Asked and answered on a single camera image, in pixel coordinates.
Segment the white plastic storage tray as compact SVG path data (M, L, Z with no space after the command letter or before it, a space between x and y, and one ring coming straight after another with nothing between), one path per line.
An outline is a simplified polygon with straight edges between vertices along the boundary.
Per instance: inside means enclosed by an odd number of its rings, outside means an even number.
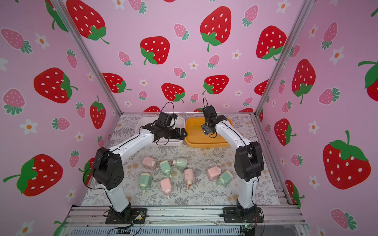
M148 134L151 133L151 131L146 130L143 128L143 126L147 124L152 124L155 120L158 119L158 116L152 116L152 117L142 117L139 122L136 125L136 131L135 134L139 133L139 128L141 127L141 134ZM185 127L185 120L183 117L178 117L176 119L175 128L184 128ZM154 142L149 144L147 147L159 147L160 145L163 145L164 147L169 146L180 146L183 143L184 140L172 140L169 139L169 141L165 138L161 138L158 142Z

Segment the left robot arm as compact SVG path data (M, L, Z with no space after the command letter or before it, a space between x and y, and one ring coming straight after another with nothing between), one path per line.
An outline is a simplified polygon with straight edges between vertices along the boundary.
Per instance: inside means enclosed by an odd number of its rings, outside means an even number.
M111 148L99 148L92 166L92 177L105 190L111 209L121 214L131 205L126 198L122 182L124 162L145 146L164 138L184 140L187 132L176 127L177 115L161 112L152 123L141 126L136 135Z

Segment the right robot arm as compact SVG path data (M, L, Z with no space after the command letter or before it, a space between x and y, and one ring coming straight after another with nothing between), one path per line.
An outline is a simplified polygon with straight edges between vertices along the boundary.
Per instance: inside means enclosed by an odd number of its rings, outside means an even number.
M205 118L205 124L201 126L204 134L222 136L235 150L234 169L241 180L236 212L244 220L258 212L256 192L264 170L261 145L242 136L224 115L216 113L213 106L204 107L202 112Z

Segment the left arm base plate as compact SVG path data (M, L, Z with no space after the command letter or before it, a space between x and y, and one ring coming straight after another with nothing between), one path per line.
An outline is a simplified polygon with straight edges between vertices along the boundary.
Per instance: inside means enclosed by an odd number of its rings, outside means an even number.
M144 224L147 208L126 208L123 212L116 212L112 207L106 216L106 225Z

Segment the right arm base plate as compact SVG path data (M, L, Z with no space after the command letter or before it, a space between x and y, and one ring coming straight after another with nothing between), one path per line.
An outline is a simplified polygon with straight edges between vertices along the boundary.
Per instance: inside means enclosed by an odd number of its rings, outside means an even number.
M259 207L250 209L224 207L220 217L224 219L225 223L257 224L264 222L262 210Z

